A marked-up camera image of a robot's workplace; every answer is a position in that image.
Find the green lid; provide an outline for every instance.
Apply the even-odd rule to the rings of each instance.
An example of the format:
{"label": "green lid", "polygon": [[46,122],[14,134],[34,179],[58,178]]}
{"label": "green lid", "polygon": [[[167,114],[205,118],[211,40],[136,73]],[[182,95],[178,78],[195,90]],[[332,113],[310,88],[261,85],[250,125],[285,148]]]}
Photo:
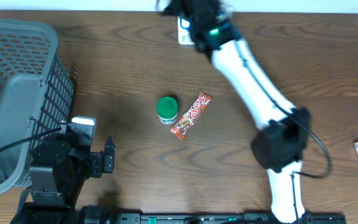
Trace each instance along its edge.
{"label": "green lid", "polygon": [[172,97],[161,98],[157,103],[157,113],[165,119],[173,118],[178,113],[178,103]]}

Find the white wall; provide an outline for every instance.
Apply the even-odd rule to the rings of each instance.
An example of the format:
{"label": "white wall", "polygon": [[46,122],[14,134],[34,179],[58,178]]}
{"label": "white wall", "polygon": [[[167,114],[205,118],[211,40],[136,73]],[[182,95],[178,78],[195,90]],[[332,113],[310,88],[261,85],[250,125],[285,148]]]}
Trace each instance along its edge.
{"label": "white wall", "polygon": [[[358,0],[224,0],[240,12],[358,13]],[[155,0],[0,0],[0,9],[154,11]]]}

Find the chocolate bar wrapper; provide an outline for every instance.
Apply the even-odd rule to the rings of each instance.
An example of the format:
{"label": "chocolate bar wrapper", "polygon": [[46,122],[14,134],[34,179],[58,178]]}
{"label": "chocolate bar wrapper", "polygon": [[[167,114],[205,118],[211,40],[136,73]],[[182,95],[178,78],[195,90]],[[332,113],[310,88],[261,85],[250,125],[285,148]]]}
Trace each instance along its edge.
{"label": "chocolate bar wrapper", "polygon": [[197,100],[190,109],[180,118],[177,124],[171,128],[171,132],[180,139],[184,139],[187,131],[194,125],[196,120],[205,110],[206,106],[212,102],[212,97],[200,91]]}

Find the green led light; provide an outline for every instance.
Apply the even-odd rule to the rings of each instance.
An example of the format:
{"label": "green led light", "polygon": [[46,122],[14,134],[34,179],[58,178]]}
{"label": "green led light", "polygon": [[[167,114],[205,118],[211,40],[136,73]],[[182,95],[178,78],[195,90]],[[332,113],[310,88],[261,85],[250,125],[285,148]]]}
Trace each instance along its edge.
{"label": "green led light", "polygon": [[150,217],[148,223],[149,223],[149,224],[157,224],[157,218],[155,218],[155,217]]}
{"label": "green led light", "polygon": [[209,34],[211,34],[211,35],[216,35],[218,33],[219,33],[219,29],[213,29],[209,32]]}

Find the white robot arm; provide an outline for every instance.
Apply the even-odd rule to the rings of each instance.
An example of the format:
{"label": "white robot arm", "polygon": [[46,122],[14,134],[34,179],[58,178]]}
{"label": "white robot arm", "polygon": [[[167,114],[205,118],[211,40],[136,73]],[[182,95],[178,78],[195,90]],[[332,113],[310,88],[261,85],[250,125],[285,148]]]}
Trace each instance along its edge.
{"label": "white robot arm", "polygon": [[[281,121],[287,117],[281,112],[265,94],[264,90],[288,113],[295,106],[289,102],[267,78],[252,56],[245,39],[231,40],[221,45],[221,49],[214,50],[211,57],[212,64],[233,85],[250,111],[255,125],[259,130],[270,126],[270,121]],[[296,220],[291,175],[300,172],[301,161],[293,161],[277,173],[267,169],[270,188],[272,190],[272,212],[282,223],[292,223]],[[295,199],[298,217],[305,213],[301,202],[300,177],[295,176]]]}
{"label": "white robot arm", "polygon": [[[274,217],[280,223],[293,223],[302,218],[305,209],[299,174],[302,174],[302,150],[308,135],[326,152],[321,141],[308,129],[309,112],[296,108],[276,89],[252,56],[246,40],[221,9],[219,0],[174,0],[162,14],[180,16],[189,23],[188,31],[196,49],[209,57],[247,105],[260,130],[251,149],[267,170]],[[329,169],[324,177],[331,170],[328,152],[326,155]]]}

